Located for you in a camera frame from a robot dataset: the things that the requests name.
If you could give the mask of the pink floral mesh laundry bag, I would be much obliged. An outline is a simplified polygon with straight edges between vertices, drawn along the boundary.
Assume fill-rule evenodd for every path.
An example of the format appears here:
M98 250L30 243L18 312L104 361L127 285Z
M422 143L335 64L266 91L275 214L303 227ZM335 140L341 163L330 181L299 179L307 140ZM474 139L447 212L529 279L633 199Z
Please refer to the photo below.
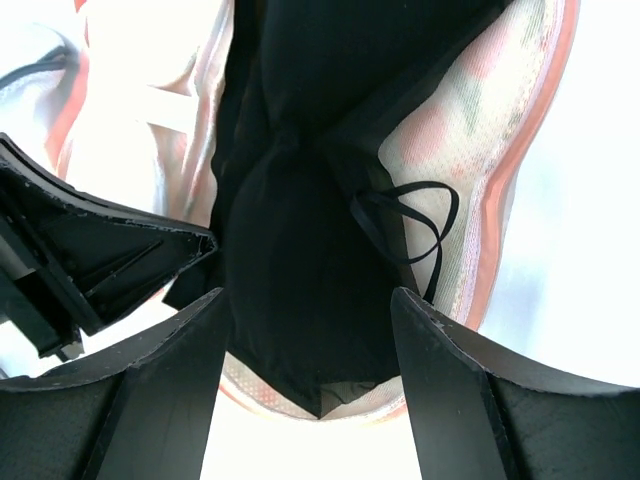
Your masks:
M157 190L146 209L210 227L218 191L211 160L237 2L78 2L81 79L46 138L53 171L69 181L85 170L149 173ZM407 251L420 256L407 288L472 329L483 322L496 279L510 187L557 89L578 13L574 1L503 2L378 150L394 186L437 180L459 193L441 263L421 257L428 229L404 221ZM221 387L267 417L373 423L404 408L399 373L316 417L230 352Z

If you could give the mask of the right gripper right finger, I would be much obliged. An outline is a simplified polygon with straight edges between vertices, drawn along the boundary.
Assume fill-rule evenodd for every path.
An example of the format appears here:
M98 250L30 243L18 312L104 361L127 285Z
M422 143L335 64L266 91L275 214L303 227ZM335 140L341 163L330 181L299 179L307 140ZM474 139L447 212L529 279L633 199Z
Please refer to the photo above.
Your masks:
M529 359L405 288L391 316L423 478L638 478L638 389Z

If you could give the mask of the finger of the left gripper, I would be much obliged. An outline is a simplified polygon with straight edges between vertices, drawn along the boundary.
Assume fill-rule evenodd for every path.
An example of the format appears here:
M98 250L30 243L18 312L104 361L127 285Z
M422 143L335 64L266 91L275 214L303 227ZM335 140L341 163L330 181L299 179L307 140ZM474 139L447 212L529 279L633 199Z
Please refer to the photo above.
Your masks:
M122 320L217 249L208 230L80 192L1 137L1 313L40 357Z

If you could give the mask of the black bra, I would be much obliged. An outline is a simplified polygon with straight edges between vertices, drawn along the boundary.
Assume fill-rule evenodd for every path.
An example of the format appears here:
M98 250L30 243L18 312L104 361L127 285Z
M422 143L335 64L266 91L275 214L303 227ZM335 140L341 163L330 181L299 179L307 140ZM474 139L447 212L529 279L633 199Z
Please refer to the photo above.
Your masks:
M239 1L211 160L219 250L166 303L221 288L229 352L316 417L399 372L390 303L414 287L403 223L441 263L460 209L394 186L378 150L503 1Z

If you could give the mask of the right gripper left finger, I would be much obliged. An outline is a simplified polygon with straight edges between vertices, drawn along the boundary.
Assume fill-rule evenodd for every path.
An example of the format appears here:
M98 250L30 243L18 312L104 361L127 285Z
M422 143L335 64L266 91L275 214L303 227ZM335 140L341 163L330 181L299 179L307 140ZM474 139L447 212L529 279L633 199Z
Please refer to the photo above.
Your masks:
M225 355L225 295L45 374L1 383L4 479L197 479Z

